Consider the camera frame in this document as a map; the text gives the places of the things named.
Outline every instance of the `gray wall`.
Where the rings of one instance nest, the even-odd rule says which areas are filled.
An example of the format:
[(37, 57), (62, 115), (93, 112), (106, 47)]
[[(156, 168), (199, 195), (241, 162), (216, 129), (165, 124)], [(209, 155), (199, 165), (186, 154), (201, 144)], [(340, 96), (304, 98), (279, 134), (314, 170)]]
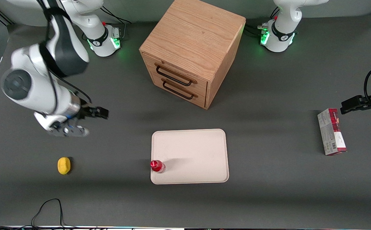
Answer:
[[(203, 0), (248, 19), (269, 16), (275, 8), (272, 0)], [(45, 25), (45, 19), (35, 0), (0, 0), (0, 10), (18, 24)], [(132, 22), (158, 21), (173, 0), (105, 0), (107, 7), (118, 17)], [(319, 6), (302, 9), (304, 17), (359, 16), (371, 13), (371, 0), (330, 0)], [(100, 10), (95, 12), (105, 22), (116, 20)]]

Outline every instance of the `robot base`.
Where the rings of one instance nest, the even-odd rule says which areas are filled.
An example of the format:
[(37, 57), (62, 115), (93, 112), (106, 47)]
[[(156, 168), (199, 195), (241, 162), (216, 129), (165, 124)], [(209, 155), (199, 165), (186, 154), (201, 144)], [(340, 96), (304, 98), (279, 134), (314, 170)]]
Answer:
[(89, 41), (90, 49), (92, 49), (96, 55), (100, 57), (107, 57), (112, 55), (116, 50), (120, 49), (120, 30), (114, 28), (111, 25), (105, 25), (108, 29), (108, 38), (104, 41), (101, 46), (95, 46)]
[[(268, 22), (264, 22), (262, 27), (264, 28), (271, 28), (272, 24), (275, 22), (274, 19), (269, 20)], [(282, 52), (285, 51), (289, 45), (292, 44), (292, 39), (294, 38), (295, 34), (293, 34), (290, 38), (286, 41), (280, 41), (279, 38), (273, 34), (273, 32), (269, 31), (269, 29), (265, 30), (265, 33), (261, 36), (261, 45), (265, 46), (269, 51), (272, 52)]]

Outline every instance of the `green led light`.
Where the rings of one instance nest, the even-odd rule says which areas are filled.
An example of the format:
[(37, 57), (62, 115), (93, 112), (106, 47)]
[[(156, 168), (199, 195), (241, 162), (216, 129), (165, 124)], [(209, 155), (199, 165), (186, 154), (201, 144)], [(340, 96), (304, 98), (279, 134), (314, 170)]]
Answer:
[(265, 34), (262, 35), (261, 43), (262, 43), (263, 45), (265, 45), (266, 42), (268, 41), (268, 38), (269, 38), (269, 32), (267, 31)]
[(113, 43), (114, 48), (120, 48), (120, 39), (118, 38), (110, 38), (110, 41)]
[(292, 41), (294, 40), (294, 36), (295, 36), (295, 33), (292, 35), (291, 41), (289, 42), (290, 45), (292, 44)]
[(87, 43), (89, 43), (90, 49), (93, 50), (92, 44), (90, 44), (89, 39), (87, 40)]

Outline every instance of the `red bottle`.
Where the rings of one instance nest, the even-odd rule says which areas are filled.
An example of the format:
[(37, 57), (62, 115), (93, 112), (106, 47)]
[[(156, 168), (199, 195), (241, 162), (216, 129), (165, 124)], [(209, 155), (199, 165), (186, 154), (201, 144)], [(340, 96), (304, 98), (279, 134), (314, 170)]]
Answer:
[(165, 165), (160, 160), (152, 160), (150, 166), (152, 167), (152, 170), (157, 173), (162, 173), (165, 170)]

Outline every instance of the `white tray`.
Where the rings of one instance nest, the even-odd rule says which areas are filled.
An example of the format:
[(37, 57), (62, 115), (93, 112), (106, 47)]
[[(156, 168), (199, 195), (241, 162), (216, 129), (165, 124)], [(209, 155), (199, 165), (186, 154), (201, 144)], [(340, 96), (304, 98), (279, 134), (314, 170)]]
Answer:
[(152, 158), (161, 160), (163, 173), (150, 170), (156, 185), (220, 183), (228, 180), (228, 157), (222, 129), (157, 131)]

